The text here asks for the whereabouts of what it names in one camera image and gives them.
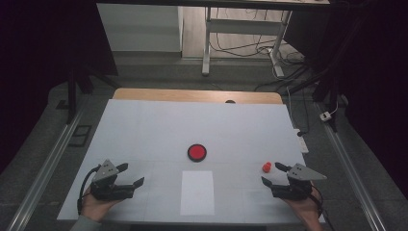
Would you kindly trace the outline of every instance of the sleeve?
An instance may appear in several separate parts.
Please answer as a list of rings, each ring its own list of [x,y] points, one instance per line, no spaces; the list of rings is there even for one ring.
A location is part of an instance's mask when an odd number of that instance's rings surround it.
[[[71,231],[98,231],[100,227],[101,223],[84,216],[79,216]]]

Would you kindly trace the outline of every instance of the red button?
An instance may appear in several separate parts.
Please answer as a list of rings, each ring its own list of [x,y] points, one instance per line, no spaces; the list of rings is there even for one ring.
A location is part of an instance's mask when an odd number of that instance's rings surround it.
[[[201,162],[207,155],[207,149],[201,144],[193,144],[189,147],[187,154],[190,160],[194,162]]]

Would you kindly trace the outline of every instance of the orange object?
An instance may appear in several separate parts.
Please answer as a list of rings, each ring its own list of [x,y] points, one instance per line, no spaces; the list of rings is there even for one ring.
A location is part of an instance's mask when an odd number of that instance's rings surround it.
[[[272,164],[270,162],[266,162],[263,166],[262,166],[262,170],[265,173],[270,172],[270,168],[271,168]]]

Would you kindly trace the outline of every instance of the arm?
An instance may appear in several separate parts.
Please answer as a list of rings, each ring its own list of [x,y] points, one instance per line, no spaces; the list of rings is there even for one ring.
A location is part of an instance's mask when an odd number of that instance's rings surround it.
[[[90,194],[90,188],[84,193],[83,207],[81,215],[78,220],[72,226],[71,231],[83,230],[83,231],[96,231],[99,230],[102,218],[108,213],[108,211],[121,200],[102,201],[97,200]]]
[[[319,193],[315,188],[313,188],[312,195],[315,198],[320,199]],[[319,222],[318,206],[312,199],[307,198],[305,200],[298,201],[284,199],[284,201],[291,206],[293,212],[300,219],[300,221],[302,221],[303,225],[308,231],[323,230],[323,227]]]

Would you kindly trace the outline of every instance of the person's left hand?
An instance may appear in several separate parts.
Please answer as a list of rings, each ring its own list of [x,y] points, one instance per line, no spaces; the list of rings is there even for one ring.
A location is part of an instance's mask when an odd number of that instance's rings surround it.
[[[90,218],[96,222],[100,222],[108,211],[122,200],[104,201],[97,200],[91,193],[90,188],[84,193],[82,202],[81,215]]]

